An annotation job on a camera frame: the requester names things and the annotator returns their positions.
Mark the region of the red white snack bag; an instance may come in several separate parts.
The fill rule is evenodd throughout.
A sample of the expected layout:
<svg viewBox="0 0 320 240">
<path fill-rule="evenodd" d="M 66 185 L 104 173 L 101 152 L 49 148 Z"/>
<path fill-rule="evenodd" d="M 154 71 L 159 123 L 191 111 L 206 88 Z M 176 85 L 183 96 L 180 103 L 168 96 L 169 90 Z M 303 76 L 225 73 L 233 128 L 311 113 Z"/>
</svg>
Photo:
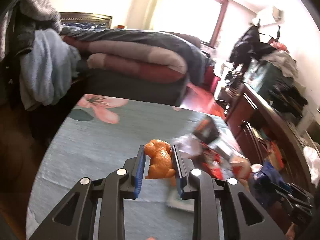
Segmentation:
<svg viewBox="0 0 320 240">
<path fill-rule="evenodd" d="M 232 172 L 237 180 L 246 188 L 249 189 L 248 179 L 252 173 L 249 160 L 242 155 L 232 155 L 229 159 Z"/>
</svg>

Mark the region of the white paper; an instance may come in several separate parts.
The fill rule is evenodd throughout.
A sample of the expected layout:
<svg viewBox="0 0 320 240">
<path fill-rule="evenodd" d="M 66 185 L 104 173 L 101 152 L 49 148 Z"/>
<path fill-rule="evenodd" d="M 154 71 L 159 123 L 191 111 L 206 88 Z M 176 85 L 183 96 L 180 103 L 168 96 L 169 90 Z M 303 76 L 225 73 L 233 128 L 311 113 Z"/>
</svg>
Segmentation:
<svg viewBox="0 0 320 240">
<path fill-rule="evenodd" d="M 201 141 L 193 134 L 185 134 L 178 138 L 173 138 L 172 143 L 178 146 L 183 158 L 193 159 L 201 155 Z"/>
</svg>

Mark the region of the orange plastic squirrel toy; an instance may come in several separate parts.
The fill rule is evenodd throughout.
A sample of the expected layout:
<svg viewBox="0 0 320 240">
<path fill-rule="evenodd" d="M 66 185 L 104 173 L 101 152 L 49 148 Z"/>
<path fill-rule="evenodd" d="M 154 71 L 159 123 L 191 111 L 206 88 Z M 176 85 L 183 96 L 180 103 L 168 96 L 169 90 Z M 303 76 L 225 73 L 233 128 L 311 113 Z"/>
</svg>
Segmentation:
<svg viewBox="0 0 320 240">
<path fill-rule="evenodd" d="M 144 153 L 150 158 L 148 174 L 145 179 L 169 179 L 175 176 L 172 149 L 168 142 L 152 139 L 144 146 Z"/>
</svg>

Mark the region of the dark wooden sideboard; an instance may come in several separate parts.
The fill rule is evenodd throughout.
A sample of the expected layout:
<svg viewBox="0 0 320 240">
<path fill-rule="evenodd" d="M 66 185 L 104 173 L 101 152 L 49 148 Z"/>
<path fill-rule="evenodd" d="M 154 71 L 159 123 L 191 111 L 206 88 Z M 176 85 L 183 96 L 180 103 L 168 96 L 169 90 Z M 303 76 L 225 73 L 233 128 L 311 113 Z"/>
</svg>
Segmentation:
<svg viewBox="0 0 320 240">
<path fill-rule="evenodd" d="M 244 84 L 228 111 L 226 123 L 252 164 L 268 160 L 285 182 L 315 192 L 298 139 L 276 110 L 248 84 Z"/>
</svg>

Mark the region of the bed with dark sheet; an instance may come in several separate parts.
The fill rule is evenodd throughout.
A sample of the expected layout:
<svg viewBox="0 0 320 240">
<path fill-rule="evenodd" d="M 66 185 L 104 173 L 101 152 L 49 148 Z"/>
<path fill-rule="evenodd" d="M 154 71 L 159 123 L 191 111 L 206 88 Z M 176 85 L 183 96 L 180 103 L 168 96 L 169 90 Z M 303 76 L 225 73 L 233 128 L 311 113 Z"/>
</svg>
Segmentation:
<svg viewBox="0 0 320 240">
<path fill-rule="evenodd" d="M 185 96 L 189 77 L 173 83 L 154 83 L 106 70 L 89 70 L 85 91 L 130 100 L 179 106 Z"/>
</svg>

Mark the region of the teal storage box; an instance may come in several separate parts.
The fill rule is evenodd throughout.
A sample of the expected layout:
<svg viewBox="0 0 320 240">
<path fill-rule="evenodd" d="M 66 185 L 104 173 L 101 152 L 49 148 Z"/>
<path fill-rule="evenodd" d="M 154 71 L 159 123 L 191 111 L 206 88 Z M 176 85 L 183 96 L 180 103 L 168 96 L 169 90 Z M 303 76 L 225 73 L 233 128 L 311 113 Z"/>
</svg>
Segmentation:
<svg viewBox="0 0 320 240">
<path fill-rule="evenodd" d="M 285 77 L 281 69 L 267 61 L 262 63 L 251 62 L 247 72 L 244 74 L 244 83 L 247 83 L 266 101 L 270 99 L 268 91 L 278 82 L 283 82 L 290 86 L 293 81 L 292 77 Z"/>
</svg>

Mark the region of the light blue towel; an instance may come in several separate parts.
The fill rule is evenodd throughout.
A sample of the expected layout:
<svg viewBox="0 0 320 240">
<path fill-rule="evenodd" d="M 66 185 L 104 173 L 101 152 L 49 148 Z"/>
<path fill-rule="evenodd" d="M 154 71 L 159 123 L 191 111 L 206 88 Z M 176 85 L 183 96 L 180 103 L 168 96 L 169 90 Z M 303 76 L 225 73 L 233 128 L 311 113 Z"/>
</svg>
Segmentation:
<svg viewBox="0 0 320 240">
<path fill-rule="evenodd" d="M 79 51 L 64 42 L 53 29 L 35 31 L 30 53 L 20 56 L 20 95 L 24 108 L 54 105 L 77 77 Z"/>
</svg>

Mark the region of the dark blue blanket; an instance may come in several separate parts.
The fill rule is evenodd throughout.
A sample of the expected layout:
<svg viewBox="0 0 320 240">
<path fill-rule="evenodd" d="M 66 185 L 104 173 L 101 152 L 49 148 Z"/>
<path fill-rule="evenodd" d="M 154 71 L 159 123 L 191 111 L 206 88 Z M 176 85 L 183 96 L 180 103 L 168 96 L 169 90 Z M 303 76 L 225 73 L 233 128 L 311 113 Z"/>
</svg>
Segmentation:
<svg viewBox="0 0 320 240">
<path fill-rule="evenodd" d="M 204 82 L 208 67 L 208 57 L 199 47 L 171 33 L 139 29 L 84 29 L 74 26 L 64 26 L 61 35 L 73 37 L 80 41 L 111 40 L 121 42 L 136 42 L 171 50 L 180 55 L 188 67 L 190 81 L 200 86 Z"/>
</svg>

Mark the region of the folded red grey quilt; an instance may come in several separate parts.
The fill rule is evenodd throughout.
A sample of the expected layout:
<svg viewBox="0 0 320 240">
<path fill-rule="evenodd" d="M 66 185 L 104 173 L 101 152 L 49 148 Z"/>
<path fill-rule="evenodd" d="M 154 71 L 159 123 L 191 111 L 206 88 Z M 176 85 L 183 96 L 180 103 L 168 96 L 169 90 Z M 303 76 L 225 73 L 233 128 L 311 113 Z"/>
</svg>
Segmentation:
<svg viewBox="0 0 320 240">
<path fill-rule="evenodd" d="M 80 41 L 64 36 L 63 41 L 87 54 L 91 69 L 103 69 L 154 83 L 173 83 L 185 77 L 188 66 L 178 53 L 136 42 Z"/>
</svg>

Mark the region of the pile of dark clothes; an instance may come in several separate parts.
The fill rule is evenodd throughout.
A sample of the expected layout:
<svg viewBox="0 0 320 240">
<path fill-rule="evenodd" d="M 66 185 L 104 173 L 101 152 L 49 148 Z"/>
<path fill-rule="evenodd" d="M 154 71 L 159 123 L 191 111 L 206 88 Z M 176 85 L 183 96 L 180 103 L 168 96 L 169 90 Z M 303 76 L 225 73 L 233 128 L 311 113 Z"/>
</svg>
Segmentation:
<svg viewBox="0 0 320 240">
<path fill-rule="evenodd" d="M 260 41 L 259 26 L 252 25 L 235 43 L 228 61 L 233 64 L 233 68 L 241 64 L 248 67 L 251 59 L 259 61 L 275 50 L 270 44 Z"/>
</svg>

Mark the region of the dark wooden headboard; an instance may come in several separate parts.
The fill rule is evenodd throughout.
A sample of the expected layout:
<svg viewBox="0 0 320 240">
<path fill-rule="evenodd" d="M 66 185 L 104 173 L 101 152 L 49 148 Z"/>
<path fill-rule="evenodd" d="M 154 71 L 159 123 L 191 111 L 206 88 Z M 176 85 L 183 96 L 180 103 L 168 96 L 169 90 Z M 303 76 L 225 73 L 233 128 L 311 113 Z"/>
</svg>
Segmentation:
<svg viewBox="0 0 320 240">
<path fill-rule="evenodd" d="M 88 12 L 61 12 L 61 23 L 94 23 L 103 24 L 106 28 L 110 29 L 113 17 L 93 14 Z"/>
</svg>

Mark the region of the grey knitted garment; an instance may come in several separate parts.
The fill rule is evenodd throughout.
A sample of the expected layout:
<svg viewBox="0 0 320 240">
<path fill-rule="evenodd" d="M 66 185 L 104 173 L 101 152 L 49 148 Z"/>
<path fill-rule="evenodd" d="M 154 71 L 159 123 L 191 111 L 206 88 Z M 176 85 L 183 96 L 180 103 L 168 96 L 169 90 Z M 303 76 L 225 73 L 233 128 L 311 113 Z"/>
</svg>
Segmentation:
<svg viewBox="0 0 320 240">
<path fill-rule="evenodd" d="M 20 12 L 36 22 L 37 29 L 62 30 L 60 13 L 50 0 L 19 0 Z"/>
</svg>

